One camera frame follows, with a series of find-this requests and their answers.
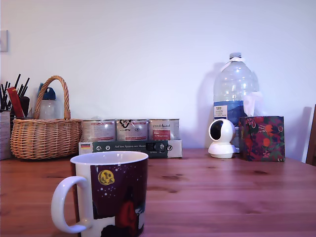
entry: yellow moon print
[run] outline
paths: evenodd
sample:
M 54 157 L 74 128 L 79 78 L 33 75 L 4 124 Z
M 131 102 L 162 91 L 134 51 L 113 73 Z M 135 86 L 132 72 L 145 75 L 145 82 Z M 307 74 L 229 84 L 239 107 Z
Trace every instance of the yellow moon print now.
M 102 185 L 112 184 L 114 183 L 114 174 L 107 169 L 102 170 L 98 175 L 98 180 Z

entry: tin can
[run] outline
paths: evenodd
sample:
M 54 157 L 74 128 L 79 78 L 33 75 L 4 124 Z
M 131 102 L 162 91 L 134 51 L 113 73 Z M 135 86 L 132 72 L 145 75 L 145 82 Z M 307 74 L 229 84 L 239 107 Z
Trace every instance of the tin can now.
M 148 121 L 146 119 L 117 120 L 118 141 L 146 141 L 148 139 Z
M 180 140 L 179 119 L 150 119 L 149 139 Z
M 82 121 L 82 141 L 99 142 L 115 141 L 115 120 L 83 120 Z

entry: white mug handle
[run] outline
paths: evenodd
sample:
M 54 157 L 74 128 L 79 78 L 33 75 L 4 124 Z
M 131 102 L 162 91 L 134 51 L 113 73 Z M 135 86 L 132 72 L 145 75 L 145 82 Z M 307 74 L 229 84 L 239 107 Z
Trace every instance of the white mug handle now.
M 80 219 L 80 222 L 73 226 L 68 226 L 65 220 L 64 206 L 66 195 L 74 184 L 77 184 L 83 190 L 82 200 L 84 203 L 84 211 L 83 218 Z M 70 234 L 76 234 L 91 227 L 91 220 L 87 218 L 87 216 L 89 216 L 89 203 L 87 203 L 89 199 L 88 194 L 88 181 L 81 176 L 71 176 L 59 183 L 53 194 L 50 209 L 51 218 L 59 230 Z

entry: dark red mug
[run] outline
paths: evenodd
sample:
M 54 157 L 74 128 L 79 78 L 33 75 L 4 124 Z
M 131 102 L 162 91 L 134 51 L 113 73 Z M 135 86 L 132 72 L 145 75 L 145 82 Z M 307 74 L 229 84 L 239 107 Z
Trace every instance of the dark red mug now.
M 55 226 L 82 237 L 137 237 L 143 232 L 148 155 L 99 152 L 71 158 L 72 175 L 57 186 L 51 216 Z M 64 216 L 67 192 L 74 187 L 77 223 Z

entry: cardboard box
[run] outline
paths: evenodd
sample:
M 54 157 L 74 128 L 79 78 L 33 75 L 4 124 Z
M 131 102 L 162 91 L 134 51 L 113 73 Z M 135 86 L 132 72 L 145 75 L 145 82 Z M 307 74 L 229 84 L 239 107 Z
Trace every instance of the cardboard box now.
M 144 152 L 149 158 L 180 158 L 182 140 L 79 142 L 79 155 L 108 151 Z
M 0 160 L 10 157 L 10 111 L 0 111 Z
M 284 118 L 241 117 L 239 152 L 247 161 L 285 161 Z

